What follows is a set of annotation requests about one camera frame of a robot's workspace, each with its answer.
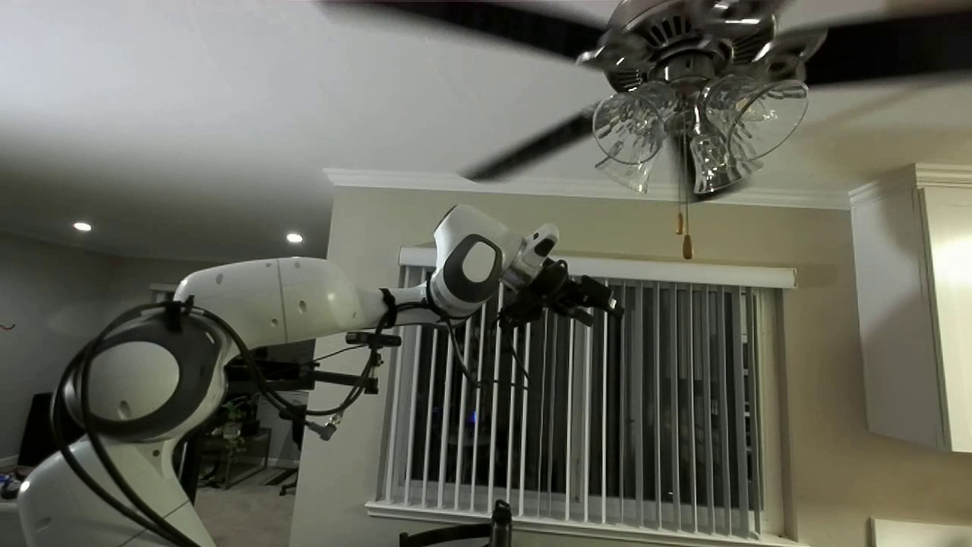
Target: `ceiling fan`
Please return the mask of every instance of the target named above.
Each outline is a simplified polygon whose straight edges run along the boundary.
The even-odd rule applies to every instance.
[[[472,168],[501,179],[584,138],[603,171],[644,192],[671,143],[695,201],[746,187],[801,123],[809,85],[972,69],[972,11],[774,30],[787,0],[620,0],[605,24],[498,0],[325,0],[485,33],[603,69],[614,98]]]

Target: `wall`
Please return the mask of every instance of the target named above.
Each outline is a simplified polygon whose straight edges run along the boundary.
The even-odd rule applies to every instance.
[[[339,190],[331,259],[357,279],[391,285],[398,249],[430,242],[452,205],[473,205],[511,229],[563,229],[560,253],[677,263],[674,207],[644,201],[498,197]],[[867,432],[848,213],[693,207],[695,263],[787,264],[780,444],[789,536],[815,547],[863,547],[868,516],[972,521],[972,458],[940,456]],[[384,398],[364,398],[329,440],[306,440],[292,545],[396,545],[396,521],[371,521]],[[517,545],[581,545],[525,536]]]
[[[114,259],[0,235],[0,463],[16,458],[23,446],[35,392],[48,392],[110,315],[149,300],[149,284],[177,284],[187,272],[191,264]]]

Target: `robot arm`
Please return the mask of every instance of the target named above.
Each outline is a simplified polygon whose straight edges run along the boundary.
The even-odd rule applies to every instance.
[[[89,436],[26,480],[18,516],[28,545],[211,547],[175,475],[175,449],[218,409],[223,369],[241,348],[452,324],[479,311],[501,279],[563,311],[591,303],[579,299],[584,284],[548,259],[553,229],[519,237],[472,207],[452,207],[436,242],[437,272],[412,288],[361,288],[318,259],[241,263],[199,272],[179,284],[175,303],[114,324],[58,385],[53,417],[72,411]]]

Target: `window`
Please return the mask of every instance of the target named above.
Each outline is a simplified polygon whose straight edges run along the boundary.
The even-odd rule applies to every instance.
[[[379,504],[490,515],[509,499],[519,521],[762,536],[757,339],[774,292],[598,272],[620,315],[511,330],[501,288],[456,331],[402,331]]]

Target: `white cabinet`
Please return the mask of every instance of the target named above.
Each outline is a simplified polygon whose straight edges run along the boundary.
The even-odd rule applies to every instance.
[[[852,194],[868,428],[972,454],[972,171]]]

